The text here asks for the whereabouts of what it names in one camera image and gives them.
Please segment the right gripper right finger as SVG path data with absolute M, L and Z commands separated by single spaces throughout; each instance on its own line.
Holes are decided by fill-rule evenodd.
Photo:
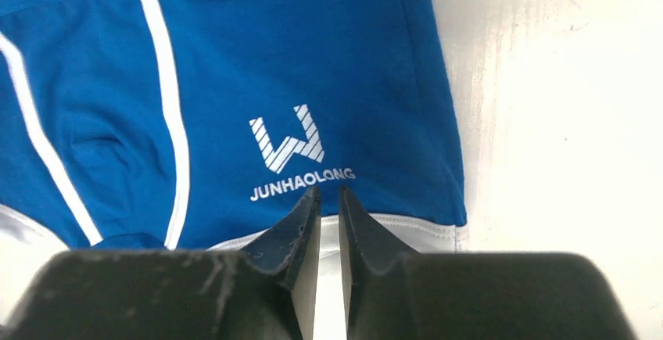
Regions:
M 415 253 L 350 188 L 339 189 L 339 241 L 348 339 L 405 339 L 412 327 L 403 256 Z

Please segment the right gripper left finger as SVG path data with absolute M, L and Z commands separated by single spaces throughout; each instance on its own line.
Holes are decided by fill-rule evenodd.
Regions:
M 321 242 L 321 194 L 308 188 L 287 216 L 241 248 L 260 274 L 251 339 L 312 339 Z

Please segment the blue boxer underwear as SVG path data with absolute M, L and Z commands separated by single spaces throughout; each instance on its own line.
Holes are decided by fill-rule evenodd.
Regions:
M 1 0 L 1 228 L 55 249 L 239 249 L 341 187 L 457 251 L 432 0 Z

